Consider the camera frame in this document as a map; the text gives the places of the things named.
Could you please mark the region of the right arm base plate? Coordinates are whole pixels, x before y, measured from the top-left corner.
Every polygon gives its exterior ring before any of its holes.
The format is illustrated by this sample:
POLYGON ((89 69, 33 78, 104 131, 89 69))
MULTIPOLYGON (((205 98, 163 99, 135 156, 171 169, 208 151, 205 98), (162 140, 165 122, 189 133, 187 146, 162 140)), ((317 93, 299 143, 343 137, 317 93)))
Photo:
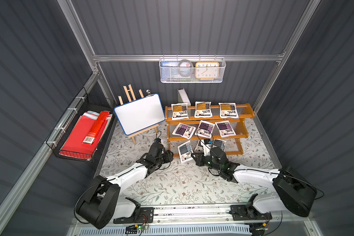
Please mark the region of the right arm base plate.
POLYGON ((272 215, 268 213, 260 213, 254 207, 247 207, 246 205, 231 205, 229 214, 233 217, 234 221, 239 220, 265 220, 270 221, 272 215))

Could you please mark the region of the blue-grey coffee bag back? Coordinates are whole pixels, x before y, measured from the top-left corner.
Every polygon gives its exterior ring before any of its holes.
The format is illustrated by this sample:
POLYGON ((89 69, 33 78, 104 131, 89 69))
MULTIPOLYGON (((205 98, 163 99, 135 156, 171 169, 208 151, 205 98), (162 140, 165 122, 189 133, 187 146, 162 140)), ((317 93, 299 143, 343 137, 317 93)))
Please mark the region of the blue-grey coffee bag back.
POLYGON ((221 148, 222 150, 225 149, 225 144, 226 144, 226 141, 225 140, 220 140, 220 139, 215 139, 212 146, 213 147, 218 147, 218 148, 221 148))

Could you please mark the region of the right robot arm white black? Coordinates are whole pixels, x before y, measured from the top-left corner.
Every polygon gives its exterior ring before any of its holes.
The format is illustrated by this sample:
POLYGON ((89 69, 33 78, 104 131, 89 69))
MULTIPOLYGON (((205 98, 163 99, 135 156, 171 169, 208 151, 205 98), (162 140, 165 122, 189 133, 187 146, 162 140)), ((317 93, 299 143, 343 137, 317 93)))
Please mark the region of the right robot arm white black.
POLYGON ((206 166, 218 172, 218 176, 232 183, 249 183, 266 187, 269 194, 254 194, 247 205, 250 211, 269 213, 288 210, 291 213, 308 217, 316 199, 318 189, 291 167, 281 169, 250 168, 230 162, 226 153, 219 147, 209 151, 209 155, 192 153, 197 166, 206 166))

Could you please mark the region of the blue-grey coffee bag front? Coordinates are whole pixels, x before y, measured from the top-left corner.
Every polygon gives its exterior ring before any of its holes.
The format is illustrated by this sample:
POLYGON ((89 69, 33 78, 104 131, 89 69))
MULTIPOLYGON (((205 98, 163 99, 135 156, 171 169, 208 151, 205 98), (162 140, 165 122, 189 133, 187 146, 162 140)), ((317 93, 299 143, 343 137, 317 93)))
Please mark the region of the blue-grey coffee bag front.
POLYGON ((178 152, 179 152, 179 157, 180 157, 181 163, 186 163, 188 161, 193 160, 193 157, 191 156, 193 154, 191 141, 189 140, 189 141, 179 145, 178 152))

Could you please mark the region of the orange wooden three-tier shelf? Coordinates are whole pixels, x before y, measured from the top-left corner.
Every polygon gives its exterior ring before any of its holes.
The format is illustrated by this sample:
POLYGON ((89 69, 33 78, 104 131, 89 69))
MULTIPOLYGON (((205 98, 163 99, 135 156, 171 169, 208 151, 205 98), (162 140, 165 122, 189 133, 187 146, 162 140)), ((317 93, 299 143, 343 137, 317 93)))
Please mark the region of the orange wooden three-tier shelf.
POLYGON ((192 148, 195 148, 198 140, 220 139, 225 140, 225 152, 227 155, 243 155, 244 151, 241 144, 242 138, 248 138, 249 133, 245 127, 245 119, 252 119, 255 113, 250 104, 236 105, 238 117, 221 118, 220 106, 211 106, 212 117, 196 118, 195 107, 188 106, 185 114, 189 115, 187 119, 173 120, 172 107, 165 108, 165 121, 167 123, 167 142, 168 149, 176 148, 182 143, 190 140, 192 148), (177 126, 195 127, 194 133, 190 139, 182 137, 176 132, 177 126))

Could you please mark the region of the yellow coffee bag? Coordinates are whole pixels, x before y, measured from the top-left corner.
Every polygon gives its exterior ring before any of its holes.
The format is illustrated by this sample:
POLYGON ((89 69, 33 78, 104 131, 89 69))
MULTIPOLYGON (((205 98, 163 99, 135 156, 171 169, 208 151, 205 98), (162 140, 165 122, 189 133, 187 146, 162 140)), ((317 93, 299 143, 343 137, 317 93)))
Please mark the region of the yellow coffee bag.
POLYGON ((237 119, 239 117, 236 103, 219 103, 219 106, 220 106, 220 113, 219 113, 220 118, 237 119))
POLYGON ((177 103, 172 104, 172 120, 182 120, 188 119, 188 104, 187 103, 177 103))
POLYGON ((211 111, 211 102, 201 102, 201 101, 196 101, 195 102, 195 113, 194 117, 195 118, 211 118, 212 117, 212 111, 211 111))

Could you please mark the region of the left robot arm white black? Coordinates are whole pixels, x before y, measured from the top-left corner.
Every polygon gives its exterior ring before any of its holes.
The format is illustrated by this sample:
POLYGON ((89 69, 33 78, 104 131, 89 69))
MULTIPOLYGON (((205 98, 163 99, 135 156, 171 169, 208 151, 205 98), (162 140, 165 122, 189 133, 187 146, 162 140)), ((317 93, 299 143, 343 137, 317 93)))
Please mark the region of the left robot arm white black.
POLYGON ((157 139, 131 167, 110 176, 96 176, 90 187, 79 197, 74 207, 78 222, 91 224, 96 229, 104 228, 110 220, 137 223, 141 218, 141 205, 136 200, 120 194, 153 172, 161 170, 163 164, 173 161, 174 154, 157 139))

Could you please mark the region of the purple coffee bag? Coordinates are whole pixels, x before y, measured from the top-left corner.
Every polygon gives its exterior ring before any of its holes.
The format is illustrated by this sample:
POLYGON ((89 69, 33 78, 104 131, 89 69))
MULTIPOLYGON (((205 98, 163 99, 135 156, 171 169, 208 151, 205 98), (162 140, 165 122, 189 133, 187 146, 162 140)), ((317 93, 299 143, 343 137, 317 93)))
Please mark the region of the purple coffee bag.
POLYGON ((173 131, 173 135, 181 136, 186 139, 190 139, 194 132, 196 130, 196 127, 190 126, 187 124, 179 123, 177 127, 173 131))
POLYGON ((219 130, 219 135, 222 138, 236 136, 234 129, 229 121, 216 122, 216 127, 219 130))
POLYGON ((200 121, 196 130, 196 135, 199 137, 210 139, 212 137, 214 128, 215 124, 207 121, 200 121))

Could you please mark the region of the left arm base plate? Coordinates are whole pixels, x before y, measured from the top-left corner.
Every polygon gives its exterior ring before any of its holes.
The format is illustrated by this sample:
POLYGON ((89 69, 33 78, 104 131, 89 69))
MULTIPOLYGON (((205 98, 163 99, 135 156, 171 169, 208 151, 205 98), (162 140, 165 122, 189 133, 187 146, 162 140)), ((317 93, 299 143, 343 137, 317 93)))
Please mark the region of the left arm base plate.
POLYGON ((136 208, 130 217, 114 219, 114 224, 143 224, 152 223, 154 217, 154 207, 136 208))

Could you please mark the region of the blue-grey coffee bag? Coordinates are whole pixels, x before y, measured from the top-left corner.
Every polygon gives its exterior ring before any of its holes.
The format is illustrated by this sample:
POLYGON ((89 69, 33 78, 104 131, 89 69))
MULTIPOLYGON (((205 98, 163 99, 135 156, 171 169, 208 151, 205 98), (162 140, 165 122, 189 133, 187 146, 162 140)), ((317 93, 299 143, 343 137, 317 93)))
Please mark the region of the blue-grey coffee bag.
POLYGON ((204 152, 204 142, 202 140, 199 140, 195 149, 195 152, 204 152))
POLYGON ((220 140, 220 139, 215 139, 212 146, 213 147, 218 147, 218 148, 221 148, 222 150, 225 149, 225 144, 226 144, 226 141, 225 140, 220 140))
POLYGON ((193 154, 191 141, 189 140, 189 141, 179 145, 178 152, 179 152, 179 157, 180 157, 181 163, 186 163, 188 161, 193 160, 193 157, 191 156, 193 154))

